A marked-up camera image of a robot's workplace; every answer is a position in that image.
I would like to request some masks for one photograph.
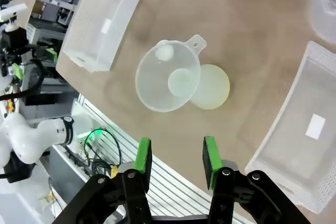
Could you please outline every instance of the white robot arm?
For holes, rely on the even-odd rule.
[[[25,164],[37,162],[52,145],[67,144],[78,152],[77,135],[92,130],[93,122],[86,114],[44,120],[32,128],[21,114],[11,113],[0,127],[0,168],[8,163],[12,150]]]

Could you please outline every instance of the white plastic basket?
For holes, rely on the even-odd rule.
[[[109,71],[139,0],[80,0],[64,53],[89,72]]]
[[[320,213],[336,193],[336,55],[310,41],[278,116],[245,168]]]

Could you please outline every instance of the funnel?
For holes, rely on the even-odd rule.
[[[217,93],[225,83],[211,74],[211,69],[201,67],[198,54],[206,47],[206,41],[200,35],[194,35],[187,42],[177,40],[162,40],[141,60],[135,75],[135,88],[141,102],[150,110],[158,112],[173,111],[191,101],[202,109],[213,109],[220,106],[225,99],[208,99],[218,96],[203,91]],[[208,82],[214,81],[216,87]]]

